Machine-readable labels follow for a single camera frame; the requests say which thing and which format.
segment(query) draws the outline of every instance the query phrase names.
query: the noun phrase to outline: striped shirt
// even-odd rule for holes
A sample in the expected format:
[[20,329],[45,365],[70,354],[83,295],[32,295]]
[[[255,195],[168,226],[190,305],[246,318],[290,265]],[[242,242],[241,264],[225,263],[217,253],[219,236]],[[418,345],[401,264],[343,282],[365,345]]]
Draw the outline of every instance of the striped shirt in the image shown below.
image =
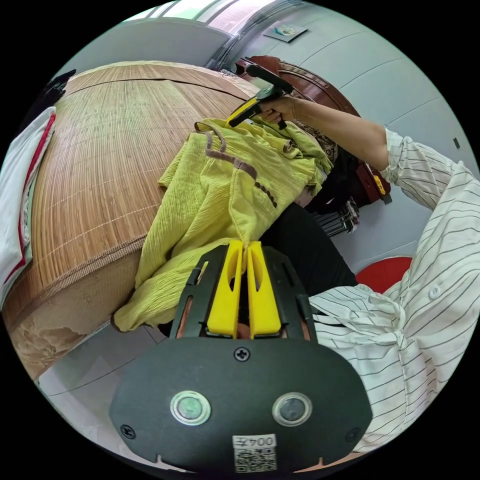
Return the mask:
[[433,210],[411,266],[384,294],[358,285],[310,298],[327,315],[314,316],[318,343],[350,362],[370,400],[373,419],[358,453],[394,439],[426,410],[480,315],[480,182],[462,162],[386,133],[382,176]]

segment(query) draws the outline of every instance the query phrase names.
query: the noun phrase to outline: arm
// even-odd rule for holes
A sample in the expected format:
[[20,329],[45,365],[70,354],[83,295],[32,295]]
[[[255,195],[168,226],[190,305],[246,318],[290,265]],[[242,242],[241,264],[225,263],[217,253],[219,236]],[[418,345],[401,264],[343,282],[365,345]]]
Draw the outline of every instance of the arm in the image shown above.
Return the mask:
[[281,97],[261,104],[267,122],[298,119],[321,130],[343,149],[378,170],[390,183],[420,205],[433,210],[453,176],[465,171],[437,151],[410,137],[402,137],[385,127],[324,105],[298,98]]
[[388,166],[385,128],[343,111],[312,101],[297,100],[295,118],[321,130],[347,152],[368,163],[379,172]]

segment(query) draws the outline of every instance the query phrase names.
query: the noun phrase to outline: bed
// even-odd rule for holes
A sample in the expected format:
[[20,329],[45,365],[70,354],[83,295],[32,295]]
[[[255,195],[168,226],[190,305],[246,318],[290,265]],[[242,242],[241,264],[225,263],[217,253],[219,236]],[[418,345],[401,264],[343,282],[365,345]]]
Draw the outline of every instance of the bed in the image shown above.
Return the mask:
[[226,118],[256,91],[239,78],[159,61],[70,79],[32,196],[33,260],[2,309],[33,380],[129,298],[162,202],[157,181],[194,122]]

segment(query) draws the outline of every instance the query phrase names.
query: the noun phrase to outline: red cushion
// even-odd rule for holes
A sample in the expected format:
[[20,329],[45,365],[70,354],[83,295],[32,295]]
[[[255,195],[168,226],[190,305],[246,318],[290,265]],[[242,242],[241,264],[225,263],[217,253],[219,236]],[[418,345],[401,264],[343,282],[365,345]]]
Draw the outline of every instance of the red cushion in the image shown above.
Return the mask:
[[385,258],[364,268],[356,275],[356,281],[367,285],[374,292],[383,294],[402,279],[411,263],[412,258],[409,256]]

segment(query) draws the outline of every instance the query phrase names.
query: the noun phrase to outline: white pillow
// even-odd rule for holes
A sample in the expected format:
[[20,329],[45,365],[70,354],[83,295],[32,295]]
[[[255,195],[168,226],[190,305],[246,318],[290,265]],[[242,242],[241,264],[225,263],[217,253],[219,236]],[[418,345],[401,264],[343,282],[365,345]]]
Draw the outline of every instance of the white pillow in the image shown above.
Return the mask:
[[55,112],[54,106],[47,108],[12,141],[0,170],[0,289],[23,258],[22,237],[30,241],[24,209],[32,179],[52,138]]

